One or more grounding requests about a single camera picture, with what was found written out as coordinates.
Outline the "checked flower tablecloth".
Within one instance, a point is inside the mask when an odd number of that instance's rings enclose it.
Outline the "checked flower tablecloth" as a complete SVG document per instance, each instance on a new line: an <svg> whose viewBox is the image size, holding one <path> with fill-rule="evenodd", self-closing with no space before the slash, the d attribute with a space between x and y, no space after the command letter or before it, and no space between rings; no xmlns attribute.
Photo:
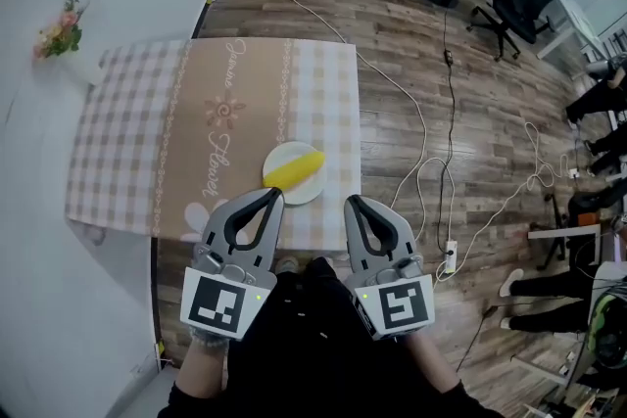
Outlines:
<svg viewBox="0 0 627 418"><path fill-rule="evenodd" d="M351 44L260 37L122 47L104 57L70 163L67 218L196 242L212 212L263 185L277 146L325 155L320 195L283 215L278 246L342 253L345 200L361 189Z"/></svg>

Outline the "white vase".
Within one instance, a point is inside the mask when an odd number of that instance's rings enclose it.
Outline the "white vase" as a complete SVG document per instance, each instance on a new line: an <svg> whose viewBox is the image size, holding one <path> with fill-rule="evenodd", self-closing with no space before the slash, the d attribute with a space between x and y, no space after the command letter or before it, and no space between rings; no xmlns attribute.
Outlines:
<svg viewBox="0 0 627 418"><path fill-rule="evenodd" d="M104 79L104 71L99 57L86 49L68 51L61 57L61 62L70 78L76 83L98 86Z"/></svg>

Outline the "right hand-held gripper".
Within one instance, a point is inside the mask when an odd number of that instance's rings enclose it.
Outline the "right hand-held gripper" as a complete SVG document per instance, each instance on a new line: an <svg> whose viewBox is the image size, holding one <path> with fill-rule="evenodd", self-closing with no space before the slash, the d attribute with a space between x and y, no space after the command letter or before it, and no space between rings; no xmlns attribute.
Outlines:
<svg viewBox="0 0 627 418"><path fill-rule="evenodd" d="M409 223L371 198L350 196L344 206L353 274L345 281L370 337L402 337L435 321L433 281L422 270ZM378 260L397 260L377 271Z"/></svg>

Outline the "pink flower bouquet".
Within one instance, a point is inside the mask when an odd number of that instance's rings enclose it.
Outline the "pink flower bouquet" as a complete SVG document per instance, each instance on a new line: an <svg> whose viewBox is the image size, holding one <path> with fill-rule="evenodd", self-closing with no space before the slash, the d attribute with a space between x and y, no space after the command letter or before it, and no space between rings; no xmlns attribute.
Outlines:
<svg viewBox="0 0 627 418"><path fill-rule="evenodd" d="M79 22L83 13L80 0L65 0L58 19L39 31L38 41L33 46L34 59L43 60L76 52L82 38Z"/></svg>

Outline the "green black helmet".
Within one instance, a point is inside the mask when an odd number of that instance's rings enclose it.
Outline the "green black helmet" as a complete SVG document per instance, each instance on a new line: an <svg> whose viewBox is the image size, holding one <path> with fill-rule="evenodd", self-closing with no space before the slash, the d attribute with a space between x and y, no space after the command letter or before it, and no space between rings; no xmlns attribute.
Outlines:
<svg viewBox="0 0 627 418"><path fill-rule="evenodd" d="M627 302L614 294L602 295L594 306L587 347L607 369L627 367Z"/></svg>

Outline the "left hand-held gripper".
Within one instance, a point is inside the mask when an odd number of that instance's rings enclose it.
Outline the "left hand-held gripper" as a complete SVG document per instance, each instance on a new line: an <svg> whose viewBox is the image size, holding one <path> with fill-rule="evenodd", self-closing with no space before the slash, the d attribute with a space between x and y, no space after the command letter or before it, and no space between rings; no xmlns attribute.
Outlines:
<svg viewBox="0 0 627 418"><path fill-rule="evenodd" d="M237 234L261 212L249 244ZM277 283L270 266L284 213L278 188L250 191L228 201L210 216L203 244L185 269L180 320L190 327L230 340L242 340Z"/></svg>

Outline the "person's black clothing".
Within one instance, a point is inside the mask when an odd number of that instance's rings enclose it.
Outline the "person's black clothing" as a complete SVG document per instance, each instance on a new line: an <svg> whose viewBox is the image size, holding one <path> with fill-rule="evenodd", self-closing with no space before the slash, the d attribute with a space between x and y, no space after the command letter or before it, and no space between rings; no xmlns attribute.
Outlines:
<svg viewBox="0 0 627 418"><path fill-rule="evenodd" d="M371 339L326 259L276 277L252 327L229 350L224 413L370 416L410 386L404 349Z"/></svg>

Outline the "white desk with black legs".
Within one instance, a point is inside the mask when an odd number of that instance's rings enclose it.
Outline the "white desk with black legs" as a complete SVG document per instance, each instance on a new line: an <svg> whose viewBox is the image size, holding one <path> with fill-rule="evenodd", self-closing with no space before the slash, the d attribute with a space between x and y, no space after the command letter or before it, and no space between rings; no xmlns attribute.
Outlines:
<svg viewBox="0 0 627 418"><path fill-rule="evenodd" d="M529 225L527 233L529 241L552 241L544 260L536 264L536 270L544 272L554 260L568 260L570 266L582 264L583 259L579 257L580 252L591 259L591 264L600 264L602 254L601 225L594 223L585 226L572 226L569 215L559 210L554 192L546 193L543 198L553 211L555 227L541 225L537 222L532 222Z"/></svg>

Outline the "yellow corn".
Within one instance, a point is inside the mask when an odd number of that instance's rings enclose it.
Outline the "yellow corn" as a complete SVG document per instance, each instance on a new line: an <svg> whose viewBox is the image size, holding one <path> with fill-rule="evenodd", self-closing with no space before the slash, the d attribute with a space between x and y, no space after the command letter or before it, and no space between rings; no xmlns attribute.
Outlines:
<svg viewBox="0 0 627 418"><path fill-rule="evenodd" d="M323 166L325 155L322 152L311 152L286 163L269 172L263 178L267 188L289 190L314 175Z"/></svg>

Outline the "white round plate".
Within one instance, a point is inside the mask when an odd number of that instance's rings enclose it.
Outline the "white round plate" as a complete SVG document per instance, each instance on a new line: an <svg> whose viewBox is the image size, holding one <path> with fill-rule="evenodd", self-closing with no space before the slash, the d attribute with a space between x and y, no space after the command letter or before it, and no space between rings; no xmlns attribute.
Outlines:
<svg viewBox="0 0 627 418"><path fill-rule="evenodd" d="M324 153L307 143L291 141L275 147L265 159L263 179L273 171L302 157L306 157L307 161L313 161L313 169L295 185L282 189L285 204L288 206L307 204L321 194L326 183Z"/></svg>

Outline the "person's left forearm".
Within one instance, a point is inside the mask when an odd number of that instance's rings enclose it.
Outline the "person's left forearm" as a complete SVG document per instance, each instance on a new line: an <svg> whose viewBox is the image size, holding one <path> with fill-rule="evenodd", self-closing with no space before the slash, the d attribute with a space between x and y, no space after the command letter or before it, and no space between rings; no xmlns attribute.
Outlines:
<svg viewBox="0 0 627 418"><path fill-rule="evenodd" d="M222 392L228 339L196 333L169 394L161 418L209 418Z"/></svg>

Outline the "person's right forearm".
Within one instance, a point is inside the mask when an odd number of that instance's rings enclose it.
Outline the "person's right forearm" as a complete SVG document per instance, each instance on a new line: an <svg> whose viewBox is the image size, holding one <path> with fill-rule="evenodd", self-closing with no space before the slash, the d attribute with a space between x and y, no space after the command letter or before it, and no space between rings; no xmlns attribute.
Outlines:
<svg viewBox="0 0 627 418"><path fill-rule="evenodd" d="M504 418L471 397L452 365L424 330L402 337L413 364L435 392L436 418Z"/></svg>

